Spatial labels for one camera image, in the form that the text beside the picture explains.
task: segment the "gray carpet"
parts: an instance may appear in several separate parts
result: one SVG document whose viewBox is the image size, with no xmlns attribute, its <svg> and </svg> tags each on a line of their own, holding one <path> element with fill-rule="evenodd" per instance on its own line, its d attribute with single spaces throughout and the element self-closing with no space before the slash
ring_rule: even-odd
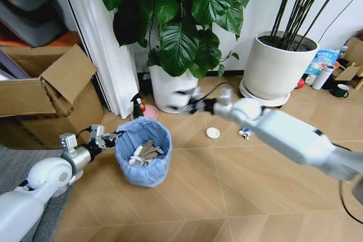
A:
<svg viewBox="0 0 363 242">
<path fill-rule="evenodd" d="M 47 157 L 58 157 L 61 150 L 9 150 L 0 145 L 0 194 L 14 190 L 27 178 L 31 167 Z M 51 242 L 54 240 L 65 206 L 73 188 L 47 204 L 35 234 L 26 236 L 22 242 Z"/>
</svg>

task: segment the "cardboard box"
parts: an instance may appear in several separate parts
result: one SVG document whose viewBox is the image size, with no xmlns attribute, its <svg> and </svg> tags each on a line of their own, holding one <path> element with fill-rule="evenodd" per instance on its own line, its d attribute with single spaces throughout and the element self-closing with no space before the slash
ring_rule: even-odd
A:
<svg viewBox="0 0 363 242">
<path fill-rule="evenodd" d="M 334 80 L 350 81 L 354 76 L 363 76 L 363 41 L 358 38 L 351 38 L 347 43 L 348 49 L 344 59 L 348 61 L 346 69 L 338 68 L 333 71 Z"/>
<path fill-rule="evenodd" d="M 40 60 L 45 51 L 39 52 Z M 16 53 L 22 56 L 21 50 Z M 36 67 L 37 55 L 26 54 L 32 56 L 26 63 L 34 63 L 23 66 L 29 73 Z M 90 82 L 95 72 L 96 67 L 75 45 L 38 78 L 0 82 L 0 142 L 9 148 L 60 148 L 60 134 L 99 124 L 104 110 Z M 82 134 L 81 140 L 87 139 Z"/>
</svg>

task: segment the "trash can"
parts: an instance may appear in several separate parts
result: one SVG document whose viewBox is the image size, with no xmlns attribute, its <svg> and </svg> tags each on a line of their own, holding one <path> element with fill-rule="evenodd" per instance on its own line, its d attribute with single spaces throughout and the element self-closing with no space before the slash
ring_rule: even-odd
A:
<svg viewBox="0 0 363 242">
<path fill-rule="evenodd" d="M 129 182 L 144 187 L 161 184 L 168 173 L 171 159 L 171 136 L 167 128 L 157 120 L 139 117 L 120 125 L 117 131 L 125 131 L 116 143 L 115 155 Z M 129 165 L 129 159 L 141 144 L 148 140 L 160 146 L 163 154 L 158 155 L 147 167 Z"/>
</svg>

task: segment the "white flower pot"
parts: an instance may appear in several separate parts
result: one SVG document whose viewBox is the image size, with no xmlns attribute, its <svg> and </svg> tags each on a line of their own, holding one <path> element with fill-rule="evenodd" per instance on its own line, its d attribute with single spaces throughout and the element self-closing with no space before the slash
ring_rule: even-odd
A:
<svg viewBox="0 0 363 242">
<path fill-rule="evenodd" d="M 259 37 L 269 35 L 263 32 L 255 36 L 250 56 L 244 70 L 244 85 L 248 91 L 261 99 L 273 100 L 285 97 L 298 83 L 315 57 L 319 45 L 308 38 L 303 44 L 310 51 L 294 52 L 273 48 L 263 44 Z"/>
<path fill-rule="evenodd" d="M 193 77 L 189 69 L 180 77 L 172 77 L 160 66 L 154 65 L 149 68 L 156 106 L 163 112 L 179 113 L 168 106 L 185 106 L 189 97 L 174 92 L 197 87 L 198 79 Z"/>
</svg>

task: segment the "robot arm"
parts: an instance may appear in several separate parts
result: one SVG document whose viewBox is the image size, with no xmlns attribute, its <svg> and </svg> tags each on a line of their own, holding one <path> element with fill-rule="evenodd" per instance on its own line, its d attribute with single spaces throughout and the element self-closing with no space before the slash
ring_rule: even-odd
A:
<svg viewBox="0 0 363 242">
<path fill-rule="evenodd" d="M 106 147 L 114 147 L 122 132 L 104 134 L 104 126 L 92 125 L 87 144 L 77 147 L 74 134 L 60 136 L 60 158 L 46 158 L 36 163 L 28 177 L 13 191 L 0 196 L 0 240 L 19 242 L 41 218 L 52 197 L 67 191 L 83 169 Z"/>
<path fill-rule="evenodd" d="M 332 143 L 319 129 L 282 111 L 264 108 L 255 99 L 231 101 L 231 90 L 222 89 L 218 99 L 207 99 L 199 89 L 179 91 L 190 95 L 184 113 L 210 112 L 252 129 L 256 136 L 290 160 L 315 167 L 338 180 L 363 174 L 363 152 L 351 152 Z M 363 180 L 353 190 L 363 204 Z"/>
</svg>

